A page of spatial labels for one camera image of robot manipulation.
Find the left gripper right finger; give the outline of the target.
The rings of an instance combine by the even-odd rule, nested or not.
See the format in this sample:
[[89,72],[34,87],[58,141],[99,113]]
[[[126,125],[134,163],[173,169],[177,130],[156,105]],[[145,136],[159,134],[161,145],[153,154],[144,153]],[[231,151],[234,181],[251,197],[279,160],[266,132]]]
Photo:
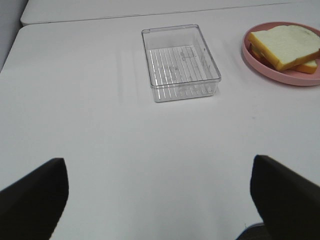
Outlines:
[[250,195],[274,240],[320,238],[320,187],[267,155],[256,155]]

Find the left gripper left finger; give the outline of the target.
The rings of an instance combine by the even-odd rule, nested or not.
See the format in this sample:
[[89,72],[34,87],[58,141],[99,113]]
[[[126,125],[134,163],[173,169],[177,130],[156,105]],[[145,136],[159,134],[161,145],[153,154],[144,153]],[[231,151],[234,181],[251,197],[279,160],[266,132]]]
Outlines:
[[65,160],[53,158],[0,192],[2,240],[48,240],[69,197]]

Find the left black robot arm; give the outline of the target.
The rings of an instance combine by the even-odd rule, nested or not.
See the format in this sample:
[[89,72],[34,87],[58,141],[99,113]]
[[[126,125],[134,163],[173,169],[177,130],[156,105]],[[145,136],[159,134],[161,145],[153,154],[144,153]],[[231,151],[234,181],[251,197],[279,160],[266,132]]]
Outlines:
[[[267,155],[254,157],[250,195],[262,218],[241,240],[317,240],[320,187]],[[63,158],[53,158],[0,192],[3,240],[48,240],[69,197]]]

